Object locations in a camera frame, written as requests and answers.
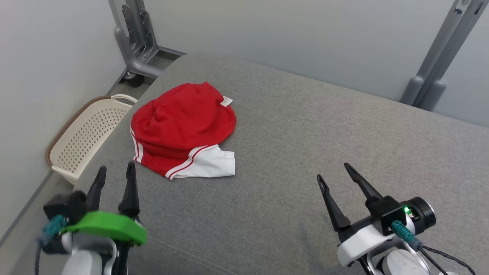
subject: white stripe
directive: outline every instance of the white stripe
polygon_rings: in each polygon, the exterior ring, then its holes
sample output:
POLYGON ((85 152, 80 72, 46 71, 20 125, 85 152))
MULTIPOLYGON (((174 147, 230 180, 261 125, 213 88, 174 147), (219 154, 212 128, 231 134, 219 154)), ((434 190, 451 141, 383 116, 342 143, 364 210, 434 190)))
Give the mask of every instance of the white stripe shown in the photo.
POLYGON ((143 159, 143 145, 138 142, 137 147, 139 148, 139 157, 136 159, 136 161, 141 163, 141 160, 143 159))
POLYGON ((192 163, 192 164, 191 164, 191 165, 189 165, 188 167, 185 167, 185 166, 184 166, 184 168, 183 168, 183 169, 181 169, 181 170, 179 170, 179 171, 177 170, 177 172, 176 172, 176 173, 173 173, 173 175, 170 175, 169 180, 173 180, 173 179, 174 179, 174 178, 175 178, 177 175, 179 175, 179 174, 180 174, 180 173, 182 173, 183 171, 188 171, 189 169, 192 169, 192 167, 195 167, 196 165, 198 165, 198 164, 197 164, 197 157, 198 157, 200 154, 204 153, 204 152, 209 152, 209 151, 212 151, 211 149, 212 149, 212 148, 216 148, 216 147, 217 147, 217 149, 218 149, 218 150, 220 150, 220 149, 219 149, 219 146, 218 146, 217 144, 216 144, 216 145, 209 146, 209 147, 206 147, 205 149, 202 149, 202 150, 198 150, 198 151, 197 151, 197 152, 196 152, 196 153, 195 153, 195 154, 192 156, 192 159, 191 159, 191 163, 192 163))
POLYGON ((134 151, 135 151, 135 155, 134 155, 134 158, 133 160, 136 160, 136 157, 137 157, 137 145, 136 145, 136 138, 134 137, 134 131, 132 128, 129 128, 130 132, 131 132, 131 137, 133 138, 133 142, 134 142, 134 151))
MULTIPOLYGON (((208 150, 208 149, 210 149, 210 148, 214 148, 214 147, 216 147, 216 146, 217 146, 217 144, 216 144, 216 145, 209 146, 209 147, 207 147, 207 148, 205 148, 205 149, 202 149, 202 151, 208 150)), ((205 146, 199 146, 199 147, 195 147, 194 149, 192 149, 192 150, 190 151, 190 153, 188 153, 188 159, 187 159, 187 160, 186 160, 184 163, 182 163, 182 164, 180 164, 180 165, 178 165, 178 166, 175 166, 175 167, 173 167, 172 169, 168 170, 168 172, 166 172, 166 174, 165 174, 165 177, 166 177, 167 179, 169 179, 169 176, 170 176, 170 175, 171 175, 173 172, 175 172, 175 171, 177 171, 177 170, 180 170, 180 169, 182 169, 182 168, 186 167, 187 165, 189 165, 189 164, 192 162, 192 157, 195 155, 195 153, 196 153, 198 150, 200 150, 201 148, 203 148, 203 147, 205 147, 205 146)))
POLYGON ((197 152, 193 160, 188 167, 174 172, 170 180, 188 177, 227 177, 236 174, 234 152, 222 151, 218 146, 197 152))

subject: metal stand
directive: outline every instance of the metal stand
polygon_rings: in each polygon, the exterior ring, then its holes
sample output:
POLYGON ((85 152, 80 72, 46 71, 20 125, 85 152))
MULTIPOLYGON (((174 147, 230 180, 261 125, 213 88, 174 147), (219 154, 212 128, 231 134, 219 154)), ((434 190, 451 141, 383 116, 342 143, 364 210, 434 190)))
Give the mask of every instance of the metal stand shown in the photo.
POLYGON ((127 5, 122 6, 122 13, 129 38, 119 25, 115 28, 114 34, 127 70, 129 73, 159 77, 164 70, 146 64, 159 51, 149 14, 138 0, 126 0, 126 3, 127 5))
POLYGON ((441 80, 486 8, 488 0, 455 0, 418 74, 409 80, 401 103, 432 111, 445 91, 441 80))

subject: brown basket rim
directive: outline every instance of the brown basket rim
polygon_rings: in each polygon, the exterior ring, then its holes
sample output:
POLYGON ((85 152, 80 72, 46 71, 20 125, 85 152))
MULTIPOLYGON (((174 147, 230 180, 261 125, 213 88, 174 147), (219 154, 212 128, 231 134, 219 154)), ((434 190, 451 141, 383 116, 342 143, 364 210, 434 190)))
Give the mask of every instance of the brown basket rim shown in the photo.
POLYGON ((92 100, 90 100, 89 102, 87 102, 85 105, 83 105, 83 107, 81 109, 79 109, 69 120, 68 122, 66 122, 66 124, 61 128, 61 130, 56 134, 56 136, 54 137, 54 139, 51 141, 51 143, 49 144, 49 146, 46 148, 46 153, 44 155, 45 159, 46 159, 46 163, 47 165, 49 166, 49 168, 52 168, 53 167, 53 162, 51 162, 51 151, 53 150, 54 146, 56 145, 56 143, 58 143, 58 141, 60 140, 60 138, 65 134, 66 130, 68 130, 68 128, 73 124, 73 122, 90 106, 92 105, 93 103, 97 102, 97 101, 100 101, 100 100, 104 100, 104 99, 111 99, 111 96, 110 95, 104 95, 104 96, 99 96, 99 97, 96 97, 92 100))

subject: gray fabric surface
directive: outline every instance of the gray fabric surface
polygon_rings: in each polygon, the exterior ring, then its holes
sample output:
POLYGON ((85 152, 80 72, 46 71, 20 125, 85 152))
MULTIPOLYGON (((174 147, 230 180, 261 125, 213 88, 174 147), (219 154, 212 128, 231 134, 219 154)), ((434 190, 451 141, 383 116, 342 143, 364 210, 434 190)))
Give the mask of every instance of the gray fabric surface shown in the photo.
POLYGON ((383 195, 426 199, 437 224, 419 238, 481 274, 489 269, 489 129, 236 58, 177 59, 117 126, 76 188, 88 191, 106 165, 101 209, 116 211, 134 156, 132 114, 179 84, 204 81, 234 100, 236 130, 221 148, 236 152, 236 176, 171 182, 137 164, 148 243, 132 250, 131 274, 363 274, 358 263, 340 266, 339 240, 315 179, 324 177, 352 222, 367 216, 344 162, 383 195))

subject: white wall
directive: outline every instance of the white wall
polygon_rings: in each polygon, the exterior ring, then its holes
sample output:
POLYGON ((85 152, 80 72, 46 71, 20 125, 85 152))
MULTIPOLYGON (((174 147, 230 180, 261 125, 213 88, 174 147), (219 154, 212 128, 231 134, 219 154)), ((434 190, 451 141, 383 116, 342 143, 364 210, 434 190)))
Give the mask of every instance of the white wall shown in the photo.
POLYGON ((0 237, 49 168, 44 151, 125 69, 108 0, 0 5, 0 237))
POLYGON ((399 100, 451 0, 145 0, 159 46, 399 100))
POLYGON ((485 9, 442 80, 433 112, 489 127, 489 9, 485 9))

